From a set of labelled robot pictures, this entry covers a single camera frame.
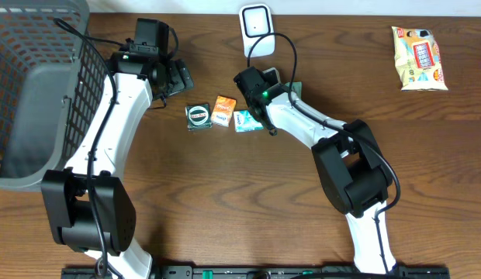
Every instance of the teal package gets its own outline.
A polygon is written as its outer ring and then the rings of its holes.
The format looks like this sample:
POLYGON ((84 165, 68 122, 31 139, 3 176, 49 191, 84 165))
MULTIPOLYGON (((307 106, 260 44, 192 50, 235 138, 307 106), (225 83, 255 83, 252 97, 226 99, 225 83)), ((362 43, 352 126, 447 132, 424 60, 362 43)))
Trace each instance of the teal package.
POLYGON ((254 120, 249 111, 234 112, 235 132, 249 132, 263 129, 263 125, 254 120))

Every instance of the green connector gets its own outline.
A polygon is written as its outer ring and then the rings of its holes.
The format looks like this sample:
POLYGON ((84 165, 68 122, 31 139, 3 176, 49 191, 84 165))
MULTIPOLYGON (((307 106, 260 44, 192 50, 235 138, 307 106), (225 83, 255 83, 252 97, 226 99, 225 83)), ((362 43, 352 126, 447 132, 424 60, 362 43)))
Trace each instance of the green connector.
POLYGON ((204 270, 202 272, 202 279, 213 279, 213 272, 208 271, 208 270, 204 270))

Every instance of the chip bag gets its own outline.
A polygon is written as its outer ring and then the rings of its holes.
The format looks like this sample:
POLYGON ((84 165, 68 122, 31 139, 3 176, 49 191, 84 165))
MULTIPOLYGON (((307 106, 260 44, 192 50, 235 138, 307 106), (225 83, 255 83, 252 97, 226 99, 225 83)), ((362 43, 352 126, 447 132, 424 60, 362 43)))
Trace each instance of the chip bag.
POLYGON ((439 46, 430 30, 393 26, 396 69, 401 90, 448 90, 442 73, 439 46))

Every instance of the white device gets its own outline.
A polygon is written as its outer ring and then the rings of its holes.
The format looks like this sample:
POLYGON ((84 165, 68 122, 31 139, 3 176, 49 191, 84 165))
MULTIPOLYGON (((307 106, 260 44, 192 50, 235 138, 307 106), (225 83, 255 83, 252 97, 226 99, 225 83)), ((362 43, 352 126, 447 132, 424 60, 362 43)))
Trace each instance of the white device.
MULTIPOLYGON (((241 20, 242 40, 244 41, 244 55, 247 57, 249 50, 259 37, 274 32, 272 13, 265 4, 246 5, 240 8, 239 18, 241 20)), ((270 55, 274 51, 275 36, 267 36, 256 45, 251 57, 270 55)))
MULTIPOLYGON (((301 101, 295 92, 292 92, 292 100, 296 102, 304 112, 332 126, 342 127, 345 124, 343 121, 332 119, 310 107, 301 101)), ((335 130, 323 127, 318 122, 309 119, 297 109, 294 109, 289 101, 288 93, 283 93, 273 98, 270 105, 267 106, 267 113, 270 121, 276 128, 283 129, 290 133, 310 149, 318 143, 319 140, 330 138, 337 133, 335 130)), ((341 154, 341 157, 344 158, 347 155, 348 152, 345 151, 341 154)), ((386 273, 380 256, 379 236, 375 227, 375 220, 373 219, 375 213, 385 206, 385 202, 377 203, 368 208, 361 218, 355 218, 351 213, 346 214, 352 241, 355 246, 355 265, 363 273, 386 273)), ((387 271, 391 271, 396 264, 396 259, 394 259, 389 247, 385 212, 379 215, 379 220, 384 257, 387 268, 389 269, 387 271)))

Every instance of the snack bag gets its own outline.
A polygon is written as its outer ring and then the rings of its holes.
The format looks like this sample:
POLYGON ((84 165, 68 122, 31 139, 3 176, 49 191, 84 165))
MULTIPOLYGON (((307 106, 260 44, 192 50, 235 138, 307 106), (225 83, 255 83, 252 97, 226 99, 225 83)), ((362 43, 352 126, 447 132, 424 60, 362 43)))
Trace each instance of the snack bag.
POLYGON ((218 96, 218 98, 216 98, 215 108, 211 114, 211 121, 215 124, 228 127, 236 103, 237 101, 234 99, 218 96))
POLYGON ((393 26, 396 69, 401 90, 448 90, 439 46, 430 30, 393 26))

